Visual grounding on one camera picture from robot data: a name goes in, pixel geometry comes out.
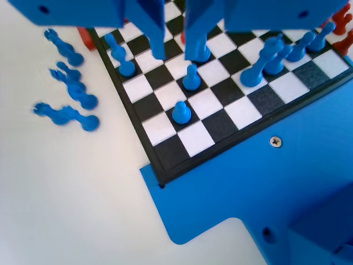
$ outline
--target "white surface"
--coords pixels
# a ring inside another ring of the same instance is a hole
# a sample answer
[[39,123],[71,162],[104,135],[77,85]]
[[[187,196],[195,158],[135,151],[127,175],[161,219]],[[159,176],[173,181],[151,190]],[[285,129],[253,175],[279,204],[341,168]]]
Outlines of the white surface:
[[[147,156],[98,53],[75,28],[56,29],[85,57],[83,82],[99,98],[91,112],[50,77],[63,58],[43,28],[0,1],[0,264],[266,264],[238,219],[171,242],[139,172]],[[31,112],[39,101],[93,113],[101,127],[56,126]]]

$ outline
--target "red chess piece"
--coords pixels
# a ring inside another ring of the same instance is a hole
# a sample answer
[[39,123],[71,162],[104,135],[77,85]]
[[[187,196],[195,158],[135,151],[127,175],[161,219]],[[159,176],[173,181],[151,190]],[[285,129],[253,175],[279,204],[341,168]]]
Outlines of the red chess piece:
[[346,4],[341,10],[339,10],[336,14],[332,16],[332,20],[334,23],[339,23],[344,19],[345,14],[351,9],[351,4]]
[[353,19],[353,15],[352,14],[347,14],[343,20],[338,21],[336,23],[336,28],[333,31],[334,34],[336,35],[343,35],[346,33],[346,26],[347,24]]
[[343,55],[346,56],[348,54],[348,50],[350,46],[353,44],[353,29],[348,31],[347,37],[342,40],[334,43],[333,46]]

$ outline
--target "blue plastic part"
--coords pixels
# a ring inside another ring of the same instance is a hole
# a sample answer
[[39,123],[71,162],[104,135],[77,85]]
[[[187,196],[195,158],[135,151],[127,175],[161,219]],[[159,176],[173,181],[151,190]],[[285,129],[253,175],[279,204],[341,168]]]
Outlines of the blue plastic part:
[[283,50],[280,51],[272,61],[269,61],[265,65],[265,72],[270,75],[276,75],[280,73],[284,68],[283,59],[286,58],[292,52],[292,50],[292,45],[284,46]]
[[328,22],[316,38],[308,45],[307,49],[312,52],[318,52],[325,47],[326,36],[336,28],[334,22]]
[[[142,168],[171,240],[184,244],[240,218],[269,265],[292,265],[298,253],[291,250],[288,227],[353,184],[352,87],[353,80],[164,189],[151,165]],[[270,146],[274,135],[282,138],[281,148]]]
[[260,51],[258,61],[251,67],[244,70],[240,75],[241,83],[246,87],[255,87],[261,83],[263,76],[263,69],[267,62],[272,61],[276,53],[284,48],[282,34],[278,37],[271,37],[265,41],[264,48]]
[[201,78],[197,75],[197,66],[191,64],[186,71],[187,74],[183,78],[184,88],[190,91],[198,89],[201,84]]
[[191,110],[183,101],[176,103],[172,112],[173,120],[179,124],[185,124],[191,119]]
[[70,69],[68,68],[68,66],[64,63],[64,62],[57,62],[56,66],[63,70],[64,72],[66,72],[67,76],[71,79],[74,80],[76,82],[81,80],[81,73],[79,70],[75,70],[75,69]]
[[287,56],[289,62],[297,62],[303,59],[306,47],[315,39],[316,34],[312,31],[306,32],[300,42],[293,47],[292,52]]
[[292,265],[353,264],[353,184],[290,226]]
[[39,116],[48,116],[56,125],[65,125],[70,120],[77,120],[85,131],[96,130],[100,123],[96,116],[82,116],[71,106],[64,106],[62,109],[55,110],[46,103],[38,103],[35,105],[33,112]]
[[39,116],[48,116],[56,125],[65,125],[70,119],[59,110],[52,109],[48,104],[38,103],[34,106],[33,112]]

